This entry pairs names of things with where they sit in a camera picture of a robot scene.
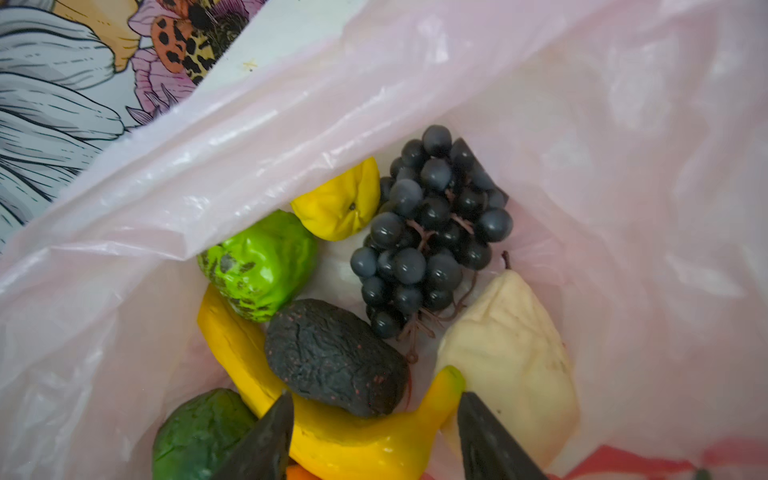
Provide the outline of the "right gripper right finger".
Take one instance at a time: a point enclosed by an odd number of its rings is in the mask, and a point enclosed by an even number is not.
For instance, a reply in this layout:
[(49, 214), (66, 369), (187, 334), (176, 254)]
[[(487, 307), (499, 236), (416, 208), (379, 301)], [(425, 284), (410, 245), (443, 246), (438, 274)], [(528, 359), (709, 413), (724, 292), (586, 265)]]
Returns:
[(467, 480), (548, 479), (476, 393), (462, 394), (457, 423)]

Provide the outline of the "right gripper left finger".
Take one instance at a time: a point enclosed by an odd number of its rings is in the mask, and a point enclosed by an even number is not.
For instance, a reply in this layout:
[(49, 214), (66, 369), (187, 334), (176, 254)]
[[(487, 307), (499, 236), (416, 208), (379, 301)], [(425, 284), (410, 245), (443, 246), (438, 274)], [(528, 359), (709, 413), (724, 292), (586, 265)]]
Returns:
[(284, 391), (211, 479), (286, 479), (293, 427), (293, 397)]

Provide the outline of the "fake dark avocado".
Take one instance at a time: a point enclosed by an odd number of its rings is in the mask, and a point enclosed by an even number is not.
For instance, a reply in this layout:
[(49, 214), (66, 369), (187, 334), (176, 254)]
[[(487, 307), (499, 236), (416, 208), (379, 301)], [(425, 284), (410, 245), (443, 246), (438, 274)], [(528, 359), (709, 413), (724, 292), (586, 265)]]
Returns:
[(295, 300), (275, 313), (265, 354), (293, 392), (361, 418), (393, 413), (409, 380), (401, 353), (353, 312), (319, 299)]

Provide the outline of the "pink plastic bag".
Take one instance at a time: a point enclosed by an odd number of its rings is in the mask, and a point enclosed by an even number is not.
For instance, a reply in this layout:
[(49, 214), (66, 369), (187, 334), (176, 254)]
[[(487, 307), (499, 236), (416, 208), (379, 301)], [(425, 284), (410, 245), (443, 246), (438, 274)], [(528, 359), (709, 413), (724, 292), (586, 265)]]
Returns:
[(557, 476), (767, 475), (767, 5), (372, 1), (315, 42), (246, 32), (1, 258), (1, 475), (147, 479), (226, 380), (195, 258), (424, 128), (510, 198), (506, 242), (581, 406)]

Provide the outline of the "fake orange fruit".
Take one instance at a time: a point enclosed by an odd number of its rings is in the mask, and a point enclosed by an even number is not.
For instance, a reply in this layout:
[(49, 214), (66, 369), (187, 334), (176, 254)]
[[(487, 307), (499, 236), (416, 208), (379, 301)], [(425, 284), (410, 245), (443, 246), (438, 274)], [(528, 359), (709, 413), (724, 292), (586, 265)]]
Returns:
[(320, 477), (312, 474), (298, 464), (289, 465), (285, 475), (287, 480), (321, 480)]

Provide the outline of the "fake yellow banana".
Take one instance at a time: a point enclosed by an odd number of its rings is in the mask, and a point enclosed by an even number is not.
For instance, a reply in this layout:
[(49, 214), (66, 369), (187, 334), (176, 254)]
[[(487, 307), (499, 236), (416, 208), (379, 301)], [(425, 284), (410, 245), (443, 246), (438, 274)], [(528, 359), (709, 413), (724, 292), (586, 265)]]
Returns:
[[(287, 388), (268, 367), (264, 332), (238, 316), (214, 286), (203, 296), (197, 322), (243, 401), (256, 416), (264, 416)], [(419, 479), (465, 388), (461, 372), (447, 366), (416, 410), (377, 419), (296, 396), (290, 456), (322, 479)]]

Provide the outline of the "fake green lime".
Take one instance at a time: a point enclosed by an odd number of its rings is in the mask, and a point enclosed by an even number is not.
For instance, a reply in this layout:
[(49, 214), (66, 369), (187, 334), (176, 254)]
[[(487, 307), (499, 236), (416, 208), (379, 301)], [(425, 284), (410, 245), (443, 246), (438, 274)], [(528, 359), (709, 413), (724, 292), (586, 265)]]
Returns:
[(177, 407), (153, 443), (154, 479), (208, 479), (257, 422), (233, 390), (217, 388)]

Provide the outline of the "fake pale pear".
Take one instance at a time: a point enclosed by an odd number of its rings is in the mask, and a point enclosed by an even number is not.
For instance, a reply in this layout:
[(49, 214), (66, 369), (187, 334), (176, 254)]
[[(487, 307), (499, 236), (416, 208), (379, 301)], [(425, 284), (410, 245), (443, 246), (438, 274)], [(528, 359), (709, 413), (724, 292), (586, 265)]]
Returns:
[(436, 370), (457, 368), (541, 469), (560, 454), (581, 410), (564, 343), (532, 288), (505, 268), (443, 335)]

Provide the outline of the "fake green custard apple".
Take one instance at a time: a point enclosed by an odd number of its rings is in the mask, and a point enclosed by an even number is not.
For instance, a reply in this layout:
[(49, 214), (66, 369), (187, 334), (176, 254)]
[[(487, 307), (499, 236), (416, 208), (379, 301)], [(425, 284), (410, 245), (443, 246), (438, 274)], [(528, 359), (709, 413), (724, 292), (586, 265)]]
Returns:
[(276, 210), (197, 256), (208, 281), (241, 317), (269, 321), (312, 276), (316, 238), (298, 217)]

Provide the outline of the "fake black grape bunch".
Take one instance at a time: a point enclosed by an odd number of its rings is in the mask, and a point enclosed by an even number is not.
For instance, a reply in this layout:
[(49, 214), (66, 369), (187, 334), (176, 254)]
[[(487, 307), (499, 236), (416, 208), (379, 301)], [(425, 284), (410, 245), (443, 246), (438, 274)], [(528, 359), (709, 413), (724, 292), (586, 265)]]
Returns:
[(370, 231), (351, 256), (369, 325), (382, 340), (406, 341), (418, 359), (419, 334), (454, 320), (492, 260), (492, 246), (513, 230), (507, 194), (468, 143), (440, 124), (407, 141), (380, 180)]

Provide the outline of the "fake yellow lemon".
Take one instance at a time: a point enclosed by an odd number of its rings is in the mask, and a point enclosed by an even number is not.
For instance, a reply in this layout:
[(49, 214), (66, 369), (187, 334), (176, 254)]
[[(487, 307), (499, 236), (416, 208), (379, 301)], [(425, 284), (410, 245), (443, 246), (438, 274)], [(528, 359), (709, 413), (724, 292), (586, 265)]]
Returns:
[(304, 227), (325, 241), (356, 235), (373, 219), (381, 196), (378, 164), (373, 157), (291, 202)]

